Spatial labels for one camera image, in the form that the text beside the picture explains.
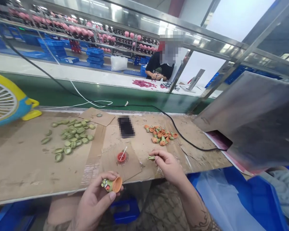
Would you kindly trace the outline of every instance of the fan grille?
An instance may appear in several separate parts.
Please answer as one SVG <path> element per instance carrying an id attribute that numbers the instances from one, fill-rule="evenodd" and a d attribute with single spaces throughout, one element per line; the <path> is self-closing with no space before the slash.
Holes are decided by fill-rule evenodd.
<path id="1" fill-rule="evenodd" d="M 15 95 L 0 84 L 0 120 L 11 115 L 17 108 L 17 99 Z"/>

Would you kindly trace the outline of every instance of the green conveyor belt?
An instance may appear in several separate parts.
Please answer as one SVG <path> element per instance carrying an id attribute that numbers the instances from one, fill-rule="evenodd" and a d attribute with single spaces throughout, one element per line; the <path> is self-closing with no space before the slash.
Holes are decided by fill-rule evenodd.
<path id="1" fill-rule="evenodd" d="M 63 90 L 57 83 L 48 78 L 35 76 L 0 73 L 13 81 L 23 92 L 30 98 L 40 102 L 43 106 L 72 106 L 84 103 L 84 99 L 69 94 Z M 59 80 L 69 90 L 74 90 L 69 81 Z M 112 101 L 113 105 L 125 105 L 126 101 L 129 104 L 137 105 L 154 105 L 165 112 L 186 113 L 190 106 L 197 100 L 198 97 L 168 94 L 156 91 L 146 91 L 131 88 L 105 86 L 99 84 L 74 82 L 76 88 L 86 98 L 93 100 L 108 100 Z M 213 99 L 207 99 L 202 105 L 197 108 L 195 114 L 200 113 Z M 91 107 L 91 104 L 85 104 L 79 107 Z M 117 110 L 133 110 L 133 111 L 157 111 L 152 107 L 118 107 L 111 108 Z"/>

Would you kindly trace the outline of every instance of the tattooed arm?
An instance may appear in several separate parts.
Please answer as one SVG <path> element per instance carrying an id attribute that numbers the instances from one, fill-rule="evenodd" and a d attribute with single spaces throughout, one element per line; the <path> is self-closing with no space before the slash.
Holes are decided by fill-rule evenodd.
<path id="1" fill-rule="evenodd" d="M 221 231 L 198 192 L 186 177 L 177 188 L 190 230 Z"/>
<path id="2" fill-rule="evenodd" d="M 221 231 L 174 156 L 159 149 L 154 149 L 149 155 L 155 156 L 155 162 L 163 171 L 165 178 L 178 188 L 190 230 Z"/>

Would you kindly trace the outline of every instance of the workbench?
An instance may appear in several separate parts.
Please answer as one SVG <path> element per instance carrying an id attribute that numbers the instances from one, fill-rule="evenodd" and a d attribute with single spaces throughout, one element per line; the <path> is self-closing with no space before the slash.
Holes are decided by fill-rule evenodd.
<path id="1" fill-rule="evenodd" d="M 146 133 L 144 129 L 145 124 L 159 124 L 175 131 L 171 120 L 161 113 L 116 110 L 105 110 L 115 115 L 107 127 L 97 124 L 95 130 L 89 131 L 95 135 L 93 141 L 83 144 L 72 155 L 56 163 L 52 151 L 62 146 L 59 136 L 61 129 L 53 129 L 50 124 L 65 118 L 78 118 L 81 110 L 68 108 L 66 111 L 43 111 L 38 118 L 17 120 L 0 127 L 0 204 L 85 190 L 101 171 L 101 150 L 118 143 L 131 142 L 142 166 L 142 172 L 124 184 L 163 178 L 156 164 L 147 159 L 148 153 L 154 148 L 172 153 L 186 174 L 231 166 L 220 151 L 199 151 L 180 136 L 164 147 L 154 144 L 151 141 L 152 134 Z M 121 138 L 118 126 L 120 115 L 130 116 L 134 137 Z M 203 149 L 215 148 L 209 138 L 192 123 L 190 116 L 170 115 L 179 131 L 190 142 Z M 40 141 L 49 129 L 53 131 L 53 139 L 41 145 Z"/>

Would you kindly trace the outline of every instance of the electrical cord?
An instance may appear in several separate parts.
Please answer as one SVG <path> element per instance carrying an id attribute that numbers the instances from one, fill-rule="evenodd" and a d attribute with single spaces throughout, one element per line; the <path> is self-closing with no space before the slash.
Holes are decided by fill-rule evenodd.
<path id="1" fill-rule="evenodd" d="M 72 91 L 70 91 L 69 89 L 67 89 L 65 86 L 63 86 L 58 80 L 56 80 L 54 77 L 52 77 L 50 74 L 48 74 L 45 70 L 43 70 L 42 68 L 40 68 L 39 66 L 37 66 L 35 63 L 33 63 L 32 61 L 30 61 L 29 59 L 27 59 L 27 57 L 25 57 L 24 55 L 22 55 L 18 50 L 16 50 L 14 48 L 14 46 L 10 43 L 10 41 L 5 37 L 5 35 L 3 34 L 3 32 L 1 31 L 0 29 L 0 35 L 2 37 L 2 39 L 6 42 L 6 44 L 16 53 L 18 54 L 21 58 L 23 58 L 24 60 L 26 60 L 28 63 L 32 64 L 33 66 L 35 66 L 37 69 L 39 69 L 40 71 L 42 71 L 43 73 L 45 73 L 49 78 L 51 78 L 53 81 L 55 81 L 61 88 L 63 88 L 65 91 L 67 91 L 68 93 L 74 95 L 74 96 L 77 96 L 77 97 L 82 97 L 84 98 L 85 100 L 87 100 L 89 103 L 91 102 L 94 102 L 94 100 L 91 100 L 91 99 L 87 99 L 85 97 L 83 97 L 77 90 L 77 92 L 80 94 L 80 95 L 77 95 L 75 93 L 73 93 Z M 204 151 L 204 152 L 209 152 L 209 151 L 227 151 L 225 149 L 219 149 L 219 148 L 213 148 L 213 149 L 202 149 L 202 148 L 199 148 L 197 147 L 196 145 L 192 144 L 190 141 L 188 141 L 181 133 L 180 131 L 178 130 L 175 122 L 173 121 L 173 119 L 171 118 L 170 115 L 168 115 L 167 113 L 165 113 L 164 111 L 162 111 L 161 109 L 153 106 L 153 105 L 136 105 L 136 104 L 128 104 L 128 105 L 104 105 L 104 104 L 100 104 L 100 103 L 97 103 L 95 102 L 96 104 L 100 105 L 100 106 L 104 106 L 104 107 L 127 107 L 127 106 L 137 106 L 137 107 L 153 107 L 155 109 L 157 109 L 158 111 L 162 112 L 164 115 L 168 116 L 172 123 L 173 123 L 173 126 L 175 127 L 175 129 L 177 130 L 178 134 L 182 137 L 182 139 L 184 139 L 187 143 L 189 143 L 190 145 L 192 145 L 194 148 L 200 150 L 200 151 Z"/>

